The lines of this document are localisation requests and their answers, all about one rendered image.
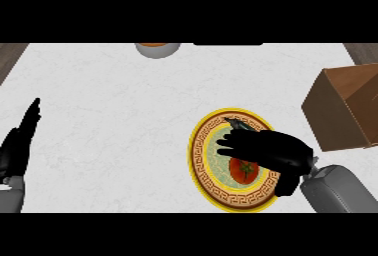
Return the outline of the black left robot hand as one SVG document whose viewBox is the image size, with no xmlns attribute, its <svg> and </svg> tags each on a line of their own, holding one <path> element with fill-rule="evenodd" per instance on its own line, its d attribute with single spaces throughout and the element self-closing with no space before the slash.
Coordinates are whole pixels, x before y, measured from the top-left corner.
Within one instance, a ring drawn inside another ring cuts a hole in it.
<svg viewBox="0 0 378 256">
<path fill-rule="evenodd" d="M 40 118 L 40 99 L 35 99 L 25 111 L 19 126 L 9 131 L 0 145 L 0 184 L 4 183 L 6 178 L 25 175 Z"/>
</svg>

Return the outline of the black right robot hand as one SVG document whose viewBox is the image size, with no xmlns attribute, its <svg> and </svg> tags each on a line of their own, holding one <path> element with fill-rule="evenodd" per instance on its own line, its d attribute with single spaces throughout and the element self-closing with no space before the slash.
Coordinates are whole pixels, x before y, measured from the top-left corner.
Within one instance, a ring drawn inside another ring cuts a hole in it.
<svg viewBox="0 0 378 256">
<path fill-rule="evenodd" d="M 278 197 L 291 196 L 300 177 L 313 169 L 313 149 L 294 136 L 272 130 L 254 130 L 238 119 L 226 118 L 230 133 L 217 140 L 217 153 L 239 160 L 255 162 L 281 176 L 275 187 Z"/>
</svg>

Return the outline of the red tomato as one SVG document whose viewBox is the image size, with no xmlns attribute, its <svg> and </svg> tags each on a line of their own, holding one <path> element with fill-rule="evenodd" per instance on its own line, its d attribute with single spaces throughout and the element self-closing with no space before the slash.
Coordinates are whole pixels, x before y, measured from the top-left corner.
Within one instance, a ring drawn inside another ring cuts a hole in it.
<svg viewBox="0 0 378 256">
<path fill-rule="evenodd" d="M 258 176 L 258 164 L 255 162 L 248 162 L 232 158 L 229 161 L 229 172 L 233 180 L 239 184 L 248 185 L 254 182 Z"/>
</svg>

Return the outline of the yellow rimmed patterned plate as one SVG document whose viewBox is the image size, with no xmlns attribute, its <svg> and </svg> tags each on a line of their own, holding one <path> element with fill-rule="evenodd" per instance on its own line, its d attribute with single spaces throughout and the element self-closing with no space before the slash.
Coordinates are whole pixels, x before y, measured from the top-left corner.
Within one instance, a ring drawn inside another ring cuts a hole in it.
<svg viewBox="0 0 378 256">
<path fill-rule="evenodd" d="M 254 130 L 272 130 L 266 120 L 242 108 L 213 111 L 198 122 L 188 145 L 188 165 L 196 188 L 216 207 L 229 212 L 258 212 L 276 201 L 279 173 L 258 166 L 254 182 L 239 184 L 229 172 L 230 157 L 217 154 L 216 141 L 230 132 L 226 118 L 238 119 Z"/>
</svg>

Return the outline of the brown cardboard box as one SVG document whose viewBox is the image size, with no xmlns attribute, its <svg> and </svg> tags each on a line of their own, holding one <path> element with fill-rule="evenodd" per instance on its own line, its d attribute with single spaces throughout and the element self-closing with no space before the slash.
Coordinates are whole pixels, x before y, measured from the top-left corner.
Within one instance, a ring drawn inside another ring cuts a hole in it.
<svg viewBox="0 0 378 256">
<path fill-rule="evenodd" d="M 378 146 L 378 63 L 323 69 L 301 109 L 323 152 Z"/>
</svg>

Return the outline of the grey pot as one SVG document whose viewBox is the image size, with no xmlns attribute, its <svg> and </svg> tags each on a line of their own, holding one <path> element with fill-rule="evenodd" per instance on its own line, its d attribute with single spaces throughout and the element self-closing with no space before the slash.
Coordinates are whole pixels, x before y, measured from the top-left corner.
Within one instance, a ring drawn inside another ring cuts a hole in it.
<svg viewBox="0 0 378 256">
<path fill-rule="evenodd" d="M 152 44 L 146 45 L 142 43 L 136 44 L 136 49 L 139 53 L 152 59 L 161 59 L 168 57 L 174 54 L 174 52 L 179 50 L 180 44 L 179 43 L 165 43 L 165 44 Z"/>
</svg>

